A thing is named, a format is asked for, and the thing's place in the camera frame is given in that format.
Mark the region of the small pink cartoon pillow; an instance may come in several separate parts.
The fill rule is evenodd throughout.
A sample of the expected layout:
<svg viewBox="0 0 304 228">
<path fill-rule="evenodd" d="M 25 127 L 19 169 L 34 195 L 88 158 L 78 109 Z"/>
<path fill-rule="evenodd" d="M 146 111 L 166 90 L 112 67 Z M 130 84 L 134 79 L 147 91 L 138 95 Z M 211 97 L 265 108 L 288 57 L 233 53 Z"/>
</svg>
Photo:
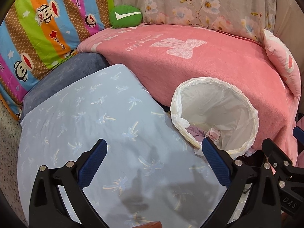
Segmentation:
<svg viewBox="0 0 304 228">
<path fill-rule="evenodd" d="M 266 54 L 288 86 L 293 95 L 300 100 L 301 77 L 300 70 L 292 53 L 287 46 L 267 29 L 263 30 Z"/>
</svg>

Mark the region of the pink towel blanket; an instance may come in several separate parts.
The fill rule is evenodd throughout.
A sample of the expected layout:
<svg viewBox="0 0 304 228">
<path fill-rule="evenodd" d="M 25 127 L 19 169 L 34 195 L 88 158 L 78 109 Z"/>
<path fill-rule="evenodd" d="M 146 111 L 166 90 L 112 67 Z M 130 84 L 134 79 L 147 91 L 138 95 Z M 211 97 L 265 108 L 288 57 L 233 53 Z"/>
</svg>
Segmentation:
<svg viewBox="0 0 304 228">
<path fill-rule="evenodd" d="M 104 29 L 82 41 L 77 51 L 97 52 L 111 65 L 126 65 L 165 106 L 179 84 L 195 77 L 233 84 L 258 110 L 254 149 L 270 138 L 297 161 L 293 129 L 299 101 L 258 43 L 202 27 L 142 24 Z"/>
</svg>

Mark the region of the colourful striped monkey quilt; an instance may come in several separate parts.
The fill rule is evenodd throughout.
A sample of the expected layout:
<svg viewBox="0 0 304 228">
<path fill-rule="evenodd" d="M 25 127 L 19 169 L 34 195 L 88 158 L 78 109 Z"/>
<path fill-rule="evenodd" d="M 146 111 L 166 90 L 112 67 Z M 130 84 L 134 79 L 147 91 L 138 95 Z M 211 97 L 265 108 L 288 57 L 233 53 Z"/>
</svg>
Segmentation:
<svg viewBox="0 0 304 228">
<path fill-rule="evenodd" d="M 1 23 L 1 102 L 19 120 L 25 95 L 110 27 L 113 0 L 15 0 Z"/>
</svg>

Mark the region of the grey floral quilt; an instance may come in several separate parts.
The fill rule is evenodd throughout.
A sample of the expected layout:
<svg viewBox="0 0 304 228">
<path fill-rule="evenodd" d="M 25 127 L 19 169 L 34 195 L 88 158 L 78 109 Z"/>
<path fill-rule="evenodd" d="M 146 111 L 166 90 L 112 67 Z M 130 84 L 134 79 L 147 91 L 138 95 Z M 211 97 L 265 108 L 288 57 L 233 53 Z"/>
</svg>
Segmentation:
<svg viewBox="0 0 304 228">
<path fill-rule="evenodd" d="M 141 10 L 144 23 L 200 26 L 263 43 L 277 0 L 114 0 Z"/>
</svg>

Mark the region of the white lined trash bin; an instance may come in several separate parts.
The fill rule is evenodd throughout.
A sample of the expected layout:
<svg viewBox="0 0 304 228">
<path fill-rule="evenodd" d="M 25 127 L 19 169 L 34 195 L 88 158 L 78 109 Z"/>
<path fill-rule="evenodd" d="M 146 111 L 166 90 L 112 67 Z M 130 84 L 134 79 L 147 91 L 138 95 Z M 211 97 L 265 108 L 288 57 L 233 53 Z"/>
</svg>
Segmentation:
<svg viewBox="0 0 304 228">
<path fill-rule="evenodd" d="M 258 111 L 235 85 L 211 77 L 192 78 L 180 84 L 171 101 L 171 120 L 199 152 L 202 143 L 187 131 L 194 126 L 207 133 L 220 132 L 216 145 L 232 158 L 254 153 L 259 130 Z"/>
</svg>

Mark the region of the green round check-mark cushion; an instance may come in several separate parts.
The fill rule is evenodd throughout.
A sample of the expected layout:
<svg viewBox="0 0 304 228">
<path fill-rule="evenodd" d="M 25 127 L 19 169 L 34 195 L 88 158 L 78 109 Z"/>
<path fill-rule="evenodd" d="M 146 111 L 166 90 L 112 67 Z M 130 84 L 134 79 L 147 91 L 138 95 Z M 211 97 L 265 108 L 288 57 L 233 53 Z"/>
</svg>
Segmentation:
<svg viewBox="0 0 304 228">
<path fill-rule="evenodd" d="M 113 28 L 135 27 L 142 22 L 142 13 L 133 6 L 119 5 L 111 10 L 109 20 Z"/>
</svg>

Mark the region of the light pink cloth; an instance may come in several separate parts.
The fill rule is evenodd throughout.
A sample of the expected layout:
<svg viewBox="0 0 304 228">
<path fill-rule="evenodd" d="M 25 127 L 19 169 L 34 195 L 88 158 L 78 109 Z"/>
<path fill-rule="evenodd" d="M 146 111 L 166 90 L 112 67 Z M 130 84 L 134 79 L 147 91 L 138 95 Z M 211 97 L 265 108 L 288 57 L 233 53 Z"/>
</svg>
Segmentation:
<svg viewBox="0 0 304 228">
<path fill-rule="evenodd" d="M 221 132 L 216 127 L 211 127 L 206 133 L 206 137 L 209 137 L 213 141 L 218 141 L 221 136 Z"/>
</svg>

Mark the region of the dark blue plush pillow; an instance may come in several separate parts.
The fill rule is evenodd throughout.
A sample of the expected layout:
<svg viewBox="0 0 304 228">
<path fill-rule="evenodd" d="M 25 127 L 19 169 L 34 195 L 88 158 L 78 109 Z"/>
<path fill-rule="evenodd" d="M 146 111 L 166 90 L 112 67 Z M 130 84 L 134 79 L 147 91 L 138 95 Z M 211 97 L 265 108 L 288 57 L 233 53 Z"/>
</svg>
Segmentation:
<svg viewBox="0 0 304 228">
<path fill-rule="evenodd" d="M 72 56 L 47 74 L 25 95 L 21 119 L 58 91 L 109 66 L 106 58 L 98 53 L 82 52 Z"/>
</svg>

